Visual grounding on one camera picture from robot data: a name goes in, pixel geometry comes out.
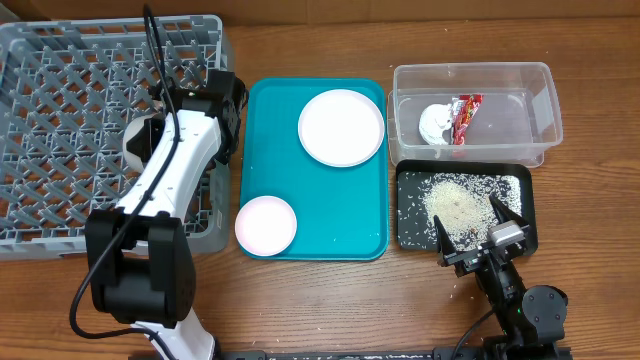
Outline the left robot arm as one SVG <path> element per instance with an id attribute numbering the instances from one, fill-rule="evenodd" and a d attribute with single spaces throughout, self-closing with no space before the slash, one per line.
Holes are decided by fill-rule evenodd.
<path id="1" fill-rule="evenodd" d="M 123 155 L 139 177 L 112 210 L 85 223 L 94 307 L 145 335 L 165 359 L 217 359 L 219 346 L 195 314 L 196 270 L 184 221 L 203 173 L 228 164 L 248 100 L 232 72 L 211 70 L 204 88 L 159 84 L 154 111 L 133 119 Z"/>

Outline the grey-green bowl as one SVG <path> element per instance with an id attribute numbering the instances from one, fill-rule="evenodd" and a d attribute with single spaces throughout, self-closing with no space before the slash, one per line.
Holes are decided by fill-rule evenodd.
<path id="1" fill-rule="evenodd" d="M 153 115 L 133 119 L 126 127 L 122 148 L 126 163 L 136 172 L 142 173 L 153 153 Z"/>

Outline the red snack wrapper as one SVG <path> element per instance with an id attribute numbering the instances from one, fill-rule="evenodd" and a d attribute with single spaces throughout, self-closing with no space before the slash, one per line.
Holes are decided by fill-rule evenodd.
<path id="1" fill-rule="evenodd" d="M 452 104 L 451 143 L 464 145 L 466 132 L 473 117 L 484 100 L 482 94 L 463 94 L 455 97 Z"/>

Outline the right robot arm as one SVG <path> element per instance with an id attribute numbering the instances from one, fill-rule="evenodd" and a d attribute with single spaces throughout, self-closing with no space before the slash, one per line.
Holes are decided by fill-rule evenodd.
<path id="1" fill-rule="evenodd" d="M 526 287 L 513 264 L 525 253 L 534 228 L 494 196 L 489 197 L 498 224 L 487 231 L 488 240 L 469 251 L 458 251 L 440 219 L 433 222 L 437 235 L 438 264 L 453 266 L 457 276 L 474 274 L 490 310 L 458 341 L 450 357 L 460 359 L 463 345 L 473 332 L 494 316 L 503 334 L 490 337 L 471 354 L 477 359 L 569 359 L 570 350 L 557 342 L 565 337 L 568 296 L 557 287 Z"/>

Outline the white rice grains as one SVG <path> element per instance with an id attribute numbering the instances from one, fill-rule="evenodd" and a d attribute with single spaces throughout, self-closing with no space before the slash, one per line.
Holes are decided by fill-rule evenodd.
<path id="1" fill-rule="evenodd" d="M 403 171 L 397 178 L 397 241 L 404 249 L 437 249 L 434 217 L 455 248 L 467 251 L 487 240 L 496 225 L 493 195 L 522 213 L 520 181 L 512 175 Z"/>

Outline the white napkin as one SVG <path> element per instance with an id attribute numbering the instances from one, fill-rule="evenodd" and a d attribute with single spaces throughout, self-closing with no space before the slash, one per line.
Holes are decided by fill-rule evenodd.
<path id="1" fill-rule="evenodd" d="M 432 104 L 421 113 L 418 130 L 430 145 L 448 145 L 449 140 L 444 133 L 452 128 L 451 107 L 444 104 Z"/>

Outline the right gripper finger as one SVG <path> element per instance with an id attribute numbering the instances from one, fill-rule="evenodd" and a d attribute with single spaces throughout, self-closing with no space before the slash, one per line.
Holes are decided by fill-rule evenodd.
<path id="1" fill-rule="evenodd" d="M 494 195 L 489 196 L 489 202 L 493 208 L 494 214 L 498 219 L 499 224 L 514 221 L 521 229 L 529 229 L 529 223 L 523 217 L 510 210 Z"/>
<path id="2" fill-rule="evenodd" d="M 450 266 L 451 258 L 456 256 L 456 247 L 451 242 L 443 223 L 437 215 L 433 217 L 433 223 L 437 236 L 438 264 L 440 266 Z"/>

